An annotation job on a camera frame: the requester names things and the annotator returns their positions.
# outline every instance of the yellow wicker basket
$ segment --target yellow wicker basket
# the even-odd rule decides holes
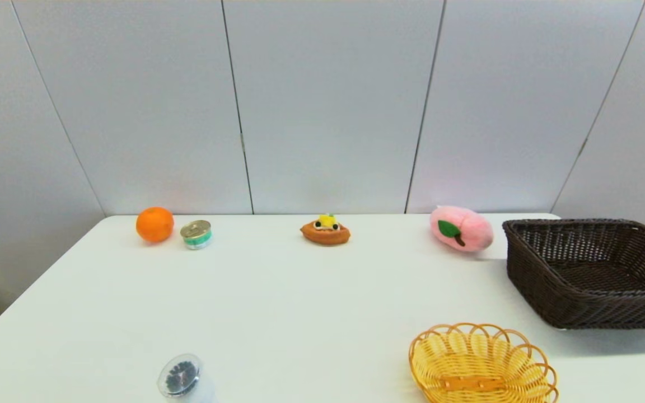
[[[432,403],[557,401],[556,372],[520,332],[490,324],[438,325],[409,351],[417,385]]]

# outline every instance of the clear container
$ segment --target clear container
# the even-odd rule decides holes
[[[218,403],[213,382],[194,354],[170,360],[158,376],[158,390],[169,403]]]

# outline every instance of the white wall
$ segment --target white wall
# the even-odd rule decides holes
[[[102,218],[13,8],[0,2],[0,312]]]
[[[441,6],[225,1],[256,213],[404,212]]]
[[[448,0],[408,212],[548,212],[642,0]]]
[[[220,2],[15,2],[106,214],[250,213]]]
[[[645,8],[599,119],[553,212],[645,223]]]

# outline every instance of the tin can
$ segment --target tin can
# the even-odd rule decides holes
[[[203,249],[212,242],[211,223],[202,219],[189,222],[181,228],[181,236],[184,238],[187,248],[192,250]]]

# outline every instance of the green leaf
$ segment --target green leaf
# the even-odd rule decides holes
[[[437,221],[437,226],[440,227],[440,232],[445,235],[445,237],[454,238],[461,235],[459,228],[449,221],[443,221],[440,219]]]

